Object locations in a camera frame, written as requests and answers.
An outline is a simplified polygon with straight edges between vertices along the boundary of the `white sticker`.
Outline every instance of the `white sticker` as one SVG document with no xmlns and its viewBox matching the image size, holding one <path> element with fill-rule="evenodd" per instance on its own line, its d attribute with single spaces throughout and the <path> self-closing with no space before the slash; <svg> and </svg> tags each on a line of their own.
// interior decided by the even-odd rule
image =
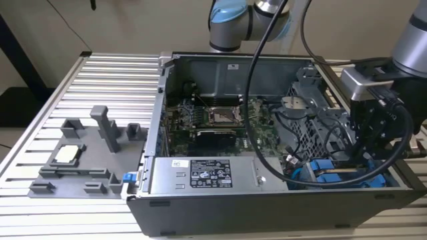
<svg viewBox="0 0 427 240">
<path fill-rule="evenodd" d="M 188 160 L 172 160 L 172 168 L 188 168 Z"/>
<path fill-rule="evenodd" d="M 298 163 L 299 163 L 299 160 L 298 160 L 296 158 L 294 158 L 294 159 L 291 160 L 291 164 L 296 165 Z"/>
<path fill-rule="evenodd" d="M 239 70 L 239 64 L 228 64 L 228 70 Z"/>
</svg>

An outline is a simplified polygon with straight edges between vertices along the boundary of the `gray fixture post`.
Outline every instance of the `gray fixture post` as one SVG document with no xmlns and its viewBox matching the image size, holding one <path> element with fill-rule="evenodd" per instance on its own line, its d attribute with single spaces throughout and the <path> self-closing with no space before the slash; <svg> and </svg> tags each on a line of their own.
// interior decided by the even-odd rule
<svg viewBox="0 0 427 240">
<path fill-rule="evenodd" d="M 99 125 L 100 135 L 104 137 L 108 149 L 111 153 L 120 151 L 120 145 L 116 140 L 115 130 L 111 127 L 108 117 L 107 117 L 108 108 L 107 106 L 93 106 L 91 111 L 91 118 L 96 120 Z"/>
</svg>

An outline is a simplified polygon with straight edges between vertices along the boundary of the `wire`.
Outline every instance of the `wire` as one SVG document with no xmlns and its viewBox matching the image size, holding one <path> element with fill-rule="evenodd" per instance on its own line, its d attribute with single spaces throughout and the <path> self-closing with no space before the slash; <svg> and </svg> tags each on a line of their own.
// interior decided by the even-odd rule
<svg viewBox="0 0 427 240">
<path fill-rule="evenodd" d="M 330 152 L 328 148 L 327 148 L 327 144 L 328 144 L 328 141 L 330 141 L 330 137 L 331 137 L 331 134 L 334 132 L 335 129 L 340 129 L 342 130 L 342 124 L 335 124 L 332 126 L 332 128 L 327 131 L 327 134 L 326 134 L 326 137 L 324 137 L 324 141 L 323 141 L 323 148 L 324 148 L 324 151 L 327 153 L 327 155 L 332 157 L 332 153 Z"/>
<path fill-rule="evenodd" d="M 212 0 L 211 9 L 208 11 L 207 28 L 210 31 L 211 31 L 211 16 L 212 16 L 212 9 L 214 9 L 215 3 L 216 3 L 216 0 Z"/>
<path fill-rule="evenodd" d="M 284 115 L 282 112 L 279 112 L 279 114 L 280 114 L 280 117 L 283 117 L 287 120 L 292 120 L 292 121 L 302 120 L 302 119 L 306 119 L 308 117 L 307 114 L 304 116 L 302 116 L 302 117 L 290 117 L 290 116 Z"/>
<path fill-rule="evenodd" d="M 73 34 L 77 36 L 77 38 L 81 40 L 81 42 L 84 43 L 85 47 L 88 48 L 88 50 L 92 52 L 92 48 L 89 47 L 89 45 L 87 44 L 87 42 L 83 40 L 83 38 L 80 37 L 80 35 L 76 33 L 76 31 L 73 30 L 73 28 L 69 26 L 65 18 L 63 17 L 60 11 L 56 9 L 56 7 L 53 6 L 53 4 L 51 3 L 49 0 L 45 0 L 48 2 L 48 4 L 52 6 L 52 8 L 55 9 L 57 15 L 60 16 L 60 18 L 63 19 L 64 23 L 67 24 L 67 27 L 69 28 L 69 30 L 73 32 Z"/>
<path fill-rule="evenodd" d="M 1 143 L 0 143 L 0 146 L 4 147 L 4 148 L 7 148 L 7 149 L 12 149 L 11 146 L 7 146 L 7 145 L 4 145 L 4 144 L 1 144 Z"/>
<path fill-rule="evenodd" d="M 306 41 L 306 34 L 304 34 L 306 15 L 307 15 L 307 11 L 308 11 L 308 7 L 310 7 L 311 3 L 312 3 L 312 0 L 308 0 L 307 5 L 304 7 L 304 10 L 302 12 L 299 31 L 300 31 L 302 44 L 304 45 L 307 53 L 319 64 L 327 65 L 327 66 L 342 66 L 342 65 L 359 64 L 359 63 L 366 63 L 366 62 L 384 61 L 386 59 L 388 59 L 387 57 L 372 57 L 372 58 L 358 59 L 358 60 L 343 61 L 343 62 L 327 62 L 323 59 L 320 59 L 319 57 L 316 57 L 316 55 L 314 54 L 312 50 L 308 47 L 308 44 Z"/>
<path fill-rule="evenodd" d="M 250 109 L 250 88 L 251 88 L 251 80 L 252 80 L 255 65 L 259 60 L 267 39 L 268 39 L 270 34 L 274 30 L 275 23 L 278 21 L 279 15 L 282 13 L 282 10 L 283 10 L 287 2 L 288 2 L 287 0 L 282 0 L 282 2 L 280 2 L 276 13 L 274 14 L 274 16 L 271 18 L 271 22 L 268 24 L 266 33 L 264 33 L 264 35 L 260 39 L 259 45 L 256 47 L 251 64 L 248 66 L 247 83 L 246 83 L 244 98 L 243 98 L 244 128 L 246 128 L 247 136 L 248 136 L 250 142 L 252 144 L 252 148 L 254 148 L 254 151 L 255 151 L 255 154 L 259 158 L 260 163 L 263 164 L 266 169 L 272 173 L 272 175 L 275 175 L 280 180 L 283 180 L 288 183 L 300 184 L 304 186 L 311 186 L 311 187 L 318 187 L 318 188 L 352 185 L 352 184 L 360 183 L 360 182 L 374 178 L 378 174 L 383 173 L 391 167 L 391 165 L 396 162 L 396 160 L 402 157 L 402 153 L 404 152 L 407 144 L 410 143 L 410 140 L 412 137 L 412 132 L 414 132 L 412 117 L 411 117 L 408 110 L 404 108 L 403 105 L 398 105 L 394 108 L 394 113 L 398 116 L 402 116 L 403 123 L 404 123 L 404 126 L 403 126 L 404 134 L 402 137 L 402 141 L 396 143 L 395 150 L 394 150 L 392 154 L 390 155 L 388 159 L 382 163 L 382 165 L 376 169 L 374 169 L 372 171 L 367 172 L 364 175 L 362 175 L 354 179 L 344 180 L 344 181 L 335 181 L 335 182 L 316 182 L 316 181 L 295 180 L 295 179 L 291 179 L 290 177 L 287 177 L 283 173 L 280 173 L 270 165 L 270 163 L 268 163 L 267 159 L 264 158 L 263 153 L 260 151 L 259 144 L 256 142 L 256 138 L 255 138 L 255 134 L 254 134 L 254 129 L 252 129 L 250 119 L 248 119 L 248 116 L 250 116 L 250 110 L 248 110 Z"/>
<path fill-rule="evenodd" d="M 294 134 L 295 137 L 296 137 L 298 145 L 296 145 L 295 150 L 292 150 L 292 152 L 290 152 L 290 153 L 291 153 L 291 155 L 292 155 L 294 157 L 296 157 L 296 159 L 302 162 L 303 159 L 302 159 L 300 156 L 298 155 L 298 151 L 299 151 L 300 146 L 302 146 L 302 138 L 300 138 L 300 135 L 283 123 L 283 121 L 282 121 L 282 119 L 280 119 L 280 117 L 279 117 L 279 112 L 275 112 L 274 115 L 275 115 L 275 118 L 278 119 L 278 122 L 279 122 L 279 124 L 282 125 L 282 127 L 283 127 L 286 130 L 288 130 L 288 131 L 291 132 L 291 134 Z"/>
</svg>

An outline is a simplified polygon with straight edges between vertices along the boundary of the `blue latch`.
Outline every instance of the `blue latch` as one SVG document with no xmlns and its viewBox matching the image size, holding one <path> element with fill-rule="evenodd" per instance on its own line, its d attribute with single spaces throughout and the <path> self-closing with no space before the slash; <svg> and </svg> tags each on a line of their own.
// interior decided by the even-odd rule
<svg viewBox="0 0 427 240">
<path fill-rule="evenodd" d="M 136 173 L 125 173 L 123 175 L 123 182 L 124 183 L 136 183 Z"/>
</svg>

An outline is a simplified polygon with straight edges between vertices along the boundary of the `black pole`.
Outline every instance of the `black pole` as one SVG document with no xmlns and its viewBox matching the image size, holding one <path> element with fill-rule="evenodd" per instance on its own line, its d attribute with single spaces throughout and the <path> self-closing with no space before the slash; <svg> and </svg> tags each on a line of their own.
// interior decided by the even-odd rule
<svg viewBox="0 0 427 240">
<path fill-rule="evenodd" d="M 21 45 L 8 27 L 8 24 L 0 14 L 0 47 L 11 61 L 21 79 L 24 80 L 35 99 L 45 102 L 51 96 L 49 90 Z"/>
</svg>

